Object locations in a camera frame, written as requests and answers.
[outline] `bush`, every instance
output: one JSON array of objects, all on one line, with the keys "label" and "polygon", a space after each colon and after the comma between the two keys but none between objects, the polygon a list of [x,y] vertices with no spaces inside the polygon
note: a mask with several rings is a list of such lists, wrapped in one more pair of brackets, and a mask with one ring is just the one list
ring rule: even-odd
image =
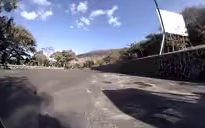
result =
[{"label": "bush", "polygon": [[84,68],[91,68],[93,65],[94,65],[94,61],[92,61],[92,60],[87,60],[87,61],[84,63],[83,67],[84,67]]},{"label": "bush", "polygon": [[72,68],[73,66],[69,63],[64,65],[64,69],[72,69]]}]

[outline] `distant tree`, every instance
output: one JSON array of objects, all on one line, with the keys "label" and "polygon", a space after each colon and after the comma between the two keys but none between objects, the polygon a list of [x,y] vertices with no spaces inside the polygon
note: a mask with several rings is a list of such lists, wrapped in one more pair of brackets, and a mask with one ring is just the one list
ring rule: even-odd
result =
[{"label": "distant tree", "polygon": [[62,52],[57,51],[53,53],[51,57],[56,61],[57,67],[64,67],[65,64],[76,59],[76,55],[72,50],[63,50]]},{"label": "distant tree", "polygon": [[38,51],[34,54],[31,63],[37,64],[38,66],[49,66],[49,60],[43,51]]}]

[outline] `vegetation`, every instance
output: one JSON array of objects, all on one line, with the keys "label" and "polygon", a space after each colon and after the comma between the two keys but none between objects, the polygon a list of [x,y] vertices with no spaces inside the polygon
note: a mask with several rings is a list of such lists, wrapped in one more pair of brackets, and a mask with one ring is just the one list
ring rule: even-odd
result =
[{"label": "vegetation", "polygon": [[36,42],[32,34],[14,23],[12,18],[2,16],[3,11],[12,11],[17,1],[0,1],[0,64],[16,63],[30,58],[35,52]]}]

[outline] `tree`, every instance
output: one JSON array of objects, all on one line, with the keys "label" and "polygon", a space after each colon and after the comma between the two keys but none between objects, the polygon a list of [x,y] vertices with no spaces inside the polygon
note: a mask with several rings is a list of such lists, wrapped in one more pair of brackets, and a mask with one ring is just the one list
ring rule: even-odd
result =
[{"label": "tree", "polygon": [[22,26],[15,25],[12,18],[2,16],[2,11],[16,8],[16,0],[0,0],[0,63],[7,63],[15,58],[17,64],[21,59],[30,57],[35,52],[36,41],[32,34]]},{"label": "tree", "polygon": [[182,11],[192,45],[205,44],[205,6]]},{"label": "tree", "polygon": [[63,50],[62,52],[55,52],[51,55],[56,61],[57,67],[64,67],[70,61],[76,59],[76,55],[72,50]]},{"label": "tree", "polygon": [[43,51],[38,51],[34,54],[30,63],[36,64],[37,66],[49,66],[50,62],[46,55],[44,55]]}]

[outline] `white cloud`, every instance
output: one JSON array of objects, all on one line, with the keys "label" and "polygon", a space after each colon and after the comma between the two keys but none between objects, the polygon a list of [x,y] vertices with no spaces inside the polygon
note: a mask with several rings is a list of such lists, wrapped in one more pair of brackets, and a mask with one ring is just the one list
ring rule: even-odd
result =
[{"label": "white cloud", "polygon": [[88,4],[87,1],[80,2],[79,5],[77,6],[77,11],[85,13],[88,9],[87,4]]},{"label": "white cloud", "polygon": [[105,15],[105,14],[106,14],[105,10],[95,10],[95,11],[92,11],[90,13],[90,19],[92,20],[92,19],[94,19],[97,16]]},{"label": "white cloud", "polygon": [[32,12],[27,12],[27,11],[22,11],[20,15],[27,20],[35,20],[37,17],[40,17],[42,20],[46,20],[48,16],[52,16],[53,12],[51,10],[38,10],[37,12],[32,11]]},{"label": "white cloud", "polygon": [[110,25],[113,25],[115,27],[119,27],[121,26],[121,22],[118,21],[118,17],[110,17],[109,20],[108,20],[108,23]]},{"label": "white cloud", "polygon": [[118,6],[114,5],[110,10],[107,11],[107,16],[113,16],[116,10],[118,10]]},{"label": "white cloud", "polygon": [[80,20],[85,23],[86,25],[90,25],[90,20],[87,19],[86,17],[81,17]]},{"label": "white cloud", "polygon": [[70,5],[70,12],[71,12],[72,15],[77,13],[76,4],[73,3],[73,4]]},{"label": "white cloud", "polygon": [[42,20],[46,20],[48,16],[52,16],[54,13],[51,10],[47,10],[47,11],[39,11],[38,14]]},{"label": "white cloud", "polygon": [[26,18],[27,20],[34,20],[38,17],[38,14],[34,11],[32,12],[26,12],[26,11],[22,11],[20,13],[20,15],[24,18]]},{"label": "white cloud", "polygon": [[86,28],[86,24],[82,22],[81,20],[76,20],[76,25],[78,28],[82,28],[85,31],[89,31],[89,29]]},{"label": "white cloud", "polygon": [[117,10],[118,6],[114,5],[110,10],[107,11],[108,23],[115,27],[121,26],[121,22],[119,21],[118,17],[113,16]]},{"label": "white cloud", "polygon": [[44,5],[44,6],[51,5],[51,2],[48,0],[34,0],[33,2],[38,4],[38,5]]},{"label": "white cloud", "polygon": [[71,12],[72,15],[75,15],[80,12],[85,13],[88,10],[87,4],[88,4],[87,1],[80,2],[78,5],[76,5],[75,3],[72,3],[69,6],[69,11]]}]

